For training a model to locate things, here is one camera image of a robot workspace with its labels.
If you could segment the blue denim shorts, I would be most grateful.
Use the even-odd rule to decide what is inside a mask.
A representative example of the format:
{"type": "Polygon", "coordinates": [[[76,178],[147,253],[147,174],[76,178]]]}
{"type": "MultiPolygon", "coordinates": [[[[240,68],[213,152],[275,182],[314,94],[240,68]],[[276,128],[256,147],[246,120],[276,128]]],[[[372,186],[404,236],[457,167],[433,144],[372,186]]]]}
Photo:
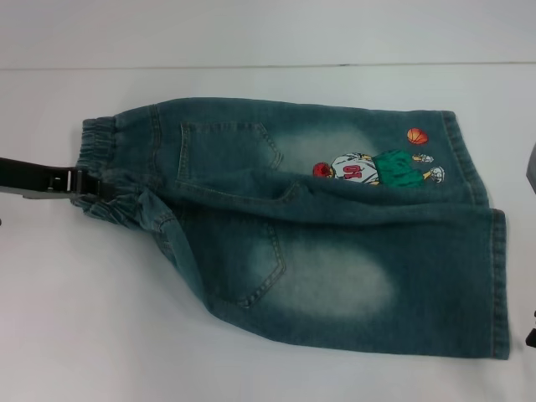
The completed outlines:
{"type": "Polygon", "coordinates": [[[274,341],[507,359],[505,214],[450,111],[188,98],[88,119],[76,205],[274,341]]]}

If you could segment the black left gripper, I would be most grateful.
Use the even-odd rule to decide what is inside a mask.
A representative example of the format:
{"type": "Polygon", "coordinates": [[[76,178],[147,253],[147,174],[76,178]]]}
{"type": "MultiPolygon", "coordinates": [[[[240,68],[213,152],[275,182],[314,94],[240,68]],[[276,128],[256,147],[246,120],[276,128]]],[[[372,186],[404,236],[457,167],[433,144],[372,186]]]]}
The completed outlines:
{"type": "Polygon", "coordinates": [[[0,157],[0,193],[27,199],[109,199],[115,188],[77,167],[50,167],[0,157]]]}

